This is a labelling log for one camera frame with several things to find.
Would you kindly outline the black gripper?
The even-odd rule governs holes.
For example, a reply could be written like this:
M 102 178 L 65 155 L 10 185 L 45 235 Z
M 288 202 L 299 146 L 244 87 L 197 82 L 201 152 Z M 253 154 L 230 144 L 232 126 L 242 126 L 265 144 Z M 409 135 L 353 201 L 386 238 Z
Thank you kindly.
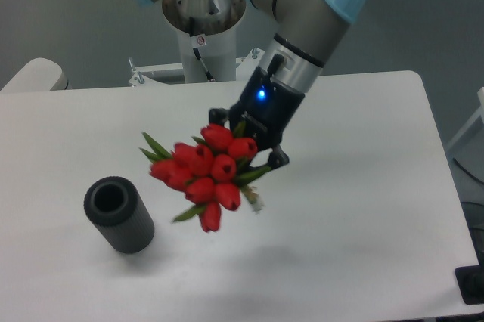
M 290 157 L 280 146 L 283 132 L 305 95 L 279 82 L 273 82 L 269 74 L 257 67 L 243 89 L 239 100 L 230 109 L 211 108 L 209 123 L 235 129 L 245 123 L 243 136 L 256 141 L 259 151 L 271 149 L 265 163 L 250 163 L 248 171 L 263 167 L 279 169 L 290 163 Z

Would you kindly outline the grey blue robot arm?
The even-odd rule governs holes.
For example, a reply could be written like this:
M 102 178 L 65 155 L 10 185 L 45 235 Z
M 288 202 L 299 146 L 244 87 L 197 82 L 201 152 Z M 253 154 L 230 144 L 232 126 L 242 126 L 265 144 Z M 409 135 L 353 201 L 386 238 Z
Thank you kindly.
M 355 22 L 366 0 L 137 0 L 160 3 L 177 33 L 187 83 L 227 82 L 236 76 L 235 31 L 247 6 L 278 23 L 264 54 L 238 101 L 229 109 L 213 108 L 209 120 L 234 128 L 276 169 L 289 159 L 281 149 L 284 129 L 324 65 Z

